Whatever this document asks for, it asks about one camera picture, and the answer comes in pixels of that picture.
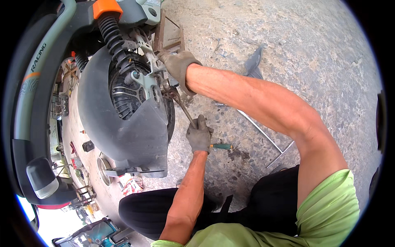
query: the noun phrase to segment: screwdriver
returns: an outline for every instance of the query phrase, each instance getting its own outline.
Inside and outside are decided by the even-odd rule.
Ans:
[[[226,144],[226,143],[211,144],[210,147],[219,148],[219,149],[231,149],[231,148],[233,148],[232,145]]]

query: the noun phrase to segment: green t-shirt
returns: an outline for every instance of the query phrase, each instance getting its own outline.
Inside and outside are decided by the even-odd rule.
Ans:
[[[339,246],[359,218],[354,176],[348,169],[335,172],[320,183],[296,212],[298,236],[254,232],[241,224],[218,223],[198,231],[185,247]],[[158,240],[151,247],[181,247]]]

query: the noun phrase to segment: work glove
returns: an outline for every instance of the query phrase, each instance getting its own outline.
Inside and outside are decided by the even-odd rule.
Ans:
[[[186,68],[193,63],[201,65],[201,62],[196,60],[190,51],[181,51],[176,55],[162,51],[158,54],[158,58],[165,64],[170,75],[180,83],[180,88],[187,95],[194,96],[196,93],[185,86]]]
[[[192,126],[192,124],[189,124],[188,130],[185,134],[192,147],[192,153],[198,150],[210,153],[211,136],[214,129],[207,127],[206,120],[202,114],[193,121],[197,126],[197,130]]]

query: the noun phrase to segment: leg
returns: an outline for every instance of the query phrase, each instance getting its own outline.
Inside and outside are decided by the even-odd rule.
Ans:
[[[252,188],[246,208],[229,213],[227,223],[240,223],[257,232],[297,233],[299,165],[261,178]]]
[[[119,215],[128,227],[147,238],[158,240],[176,192],[177,188],[171,188],[126,196],[119,202]],[[215,203],[204,195],[203,207],[196,224],[198,227],[206,225],[206,221],[210,220],[209,212],[213,209]]]

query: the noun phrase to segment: coil spring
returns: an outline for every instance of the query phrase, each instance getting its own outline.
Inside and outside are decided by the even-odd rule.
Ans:
[[[89,61],[88,57],[81,53],[77,53],[74,59],[75,59],[75,64],[77,65],[79,72],[81,73]]]
[[[119,69],[119,73],[123,74],[134,70],[134,62],[129,62],[130,55],[125,53],[127,48],[122,47],[125,41],[122,40],[116,19],[111,15],[101,16],[99,18],[99,29],[104,42],[107,44],[108,52],[113,56],[112,60],[114,62],[118,61],[115,67]]]

